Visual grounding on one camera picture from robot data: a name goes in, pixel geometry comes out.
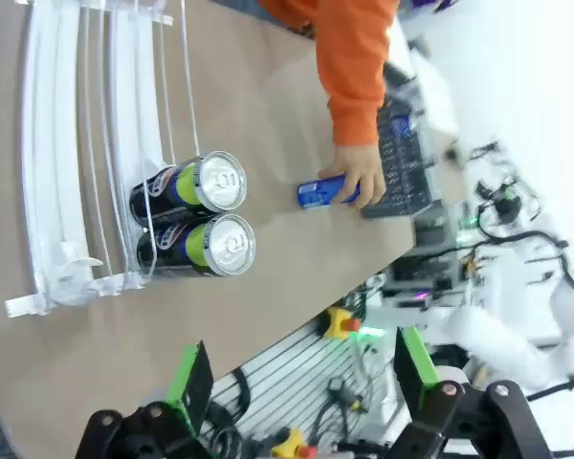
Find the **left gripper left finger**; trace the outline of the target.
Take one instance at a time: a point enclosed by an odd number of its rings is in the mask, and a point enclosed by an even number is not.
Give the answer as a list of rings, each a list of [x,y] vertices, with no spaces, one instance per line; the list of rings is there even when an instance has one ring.
[[[90,416],[75,457],[211,458],[198,439],[213,375],[203,342],[185,347],[165,397],[124,416],[104,409]]]

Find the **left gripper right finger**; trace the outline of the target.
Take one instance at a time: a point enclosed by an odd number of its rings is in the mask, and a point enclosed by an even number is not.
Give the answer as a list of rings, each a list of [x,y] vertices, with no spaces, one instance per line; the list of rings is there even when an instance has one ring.
[[[397,330],[393,369],[410,423],[388,458],[437,458],[450,440],[469,441],[480,458],[554,456],[518,384],[441,380],[416,328]]]

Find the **person's left hand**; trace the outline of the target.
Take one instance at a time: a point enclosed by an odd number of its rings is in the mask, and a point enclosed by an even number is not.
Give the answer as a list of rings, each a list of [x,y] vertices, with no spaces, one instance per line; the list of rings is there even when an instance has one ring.
[[[342,188],[333,204],[342,204],[359,190],[350,206],[361,209],[377,204],[386,193],[386,181],[377,145],[340,146],[334,149],[334,161],[319,172],[320,179],[344,175]]]

